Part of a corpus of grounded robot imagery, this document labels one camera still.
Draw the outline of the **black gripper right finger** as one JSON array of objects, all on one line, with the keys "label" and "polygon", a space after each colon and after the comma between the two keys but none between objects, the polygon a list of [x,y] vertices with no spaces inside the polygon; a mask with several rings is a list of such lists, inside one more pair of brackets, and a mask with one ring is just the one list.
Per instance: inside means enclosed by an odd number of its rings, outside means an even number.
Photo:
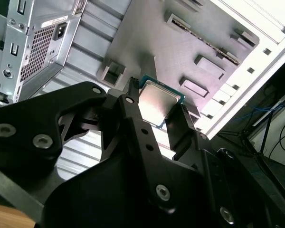
[{"label": "black gripper right finger", "polygon": [[213,150],[187,108],[166,119],[175,152],[178,196],[185,204],[178,223],[187,228],[285,228],[285,213],[229,150]]}]

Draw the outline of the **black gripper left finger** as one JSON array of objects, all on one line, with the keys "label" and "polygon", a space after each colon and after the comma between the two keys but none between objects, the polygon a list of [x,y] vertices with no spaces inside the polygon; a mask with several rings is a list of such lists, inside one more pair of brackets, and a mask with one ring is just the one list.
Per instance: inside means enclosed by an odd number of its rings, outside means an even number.
[{"label": "black gripper left finger", "polygon": [[102,133],[108,158],[125,156],[137,169],[147,200],[165,214],[176,211],[173,184],[151,126],[138,107],[139,84],[105,92],[83,82],[0,108],[0,197],[38,213],[51,195],[51,178],[63,145],[89,130]]}]

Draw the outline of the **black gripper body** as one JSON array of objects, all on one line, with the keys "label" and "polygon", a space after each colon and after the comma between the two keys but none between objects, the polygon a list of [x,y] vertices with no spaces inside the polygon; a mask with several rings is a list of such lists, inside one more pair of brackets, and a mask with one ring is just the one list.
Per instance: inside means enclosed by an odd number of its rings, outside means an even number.
[{"label": "black gripper body", "polygon": [[216,228],[202,177],[192,168],[165,159],[174,184],[176,211],[165,214],[143,191],[137,169],[115,156],[57,187],[47,199],[42,228]]}]

